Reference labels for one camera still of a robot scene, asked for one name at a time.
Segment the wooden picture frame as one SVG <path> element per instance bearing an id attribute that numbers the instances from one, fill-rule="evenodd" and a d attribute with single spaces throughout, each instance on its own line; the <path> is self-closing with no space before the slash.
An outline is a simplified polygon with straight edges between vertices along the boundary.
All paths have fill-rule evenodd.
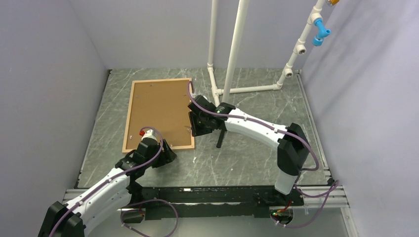
<path id="1" fill-rule="evenodd" d="M 134 80 L 131 84 L 122 152 L 137 148 L 141 130 L 157 129 L 174 151 L 193 150 L 189 120 L 191 78 Z"/>

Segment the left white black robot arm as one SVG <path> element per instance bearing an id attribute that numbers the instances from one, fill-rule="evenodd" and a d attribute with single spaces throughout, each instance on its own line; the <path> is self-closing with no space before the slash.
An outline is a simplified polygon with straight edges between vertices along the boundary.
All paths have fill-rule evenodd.
<path id="1" fill-rule="evenodd" d="M 40 237 L 85 237 L 110 214 L 122 207 L 139 207 L 147 200 L 136 182 L 147 168 L 166 165 L 177 158 L 167 142 L 144 138 L 137 149 L 120 159 L 114 168 L 66 204 L 53 203 L 47 210 Z"/>

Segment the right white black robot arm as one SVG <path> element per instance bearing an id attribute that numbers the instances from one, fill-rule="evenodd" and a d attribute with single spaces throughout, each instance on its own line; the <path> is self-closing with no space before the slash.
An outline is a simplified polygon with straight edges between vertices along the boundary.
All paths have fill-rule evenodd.
<path id="1" fill-rule="evenodd" d="M 188 108 L 194 137 L 210 134 L 214 130 L 221 130 L 220 135 L 223 136 L 224 132 L 229 131 L 250 137 L 275 150 L 279 174 L 272 198 L 278 205 L 284 205 L 291 199 L 291 191 L 301 175 L 310 149 L 298 124 L 285 126 L 268 123 L 228 103 L 215 106 L 202 95 L 190 102 Z"/>

